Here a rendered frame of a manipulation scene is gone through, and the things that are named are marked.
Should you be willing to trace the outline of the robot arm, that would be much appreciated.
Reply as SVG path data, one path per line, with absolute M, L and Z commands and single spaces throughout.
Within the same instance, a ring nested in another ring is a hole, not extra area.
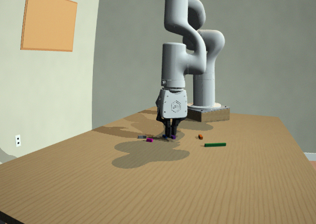
M 183 43 L 163 44 L 161 86 L 182 89 L 186 74 L 192 74 L 193 103 L 187 107 L 196 110 L 221 107 L 215 103 L 215 60 L 225 39 L 217 30 L 198 30 L 205 20 L 204 7 L 199 0 L 165 0 L 164 27 L 183 36 Z M 186 49 L 194 53 L 187 53 Z

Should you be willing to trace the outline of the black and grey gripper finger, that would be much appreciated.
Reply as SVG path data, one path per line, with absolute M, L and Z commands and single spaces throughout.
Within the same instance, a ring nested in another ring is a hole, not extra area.
M 186 118 L 172 119 L 172 125 L 170 126 L 172 128 L 172 133 L 171 133 L 172 135 L 174 136 L 176 135 L 178 124 L 185 119 Z
M 171 138 L 172 128 L 170 127 L 170 119 L 162 119 L 160 115 L 160 110 L 159 110 L 156 120 L 162 122 L 165 125 L 165 136 L 168 138 Z

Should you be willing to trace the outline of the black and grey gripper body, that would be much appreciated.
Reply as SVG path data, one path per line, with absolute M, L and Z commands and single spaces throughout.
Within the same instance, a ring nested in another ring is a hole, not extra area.
M 162 88 L 160 90 L 157 114 L 164 119 L 178 119 L 187 116 L 186 90 Z

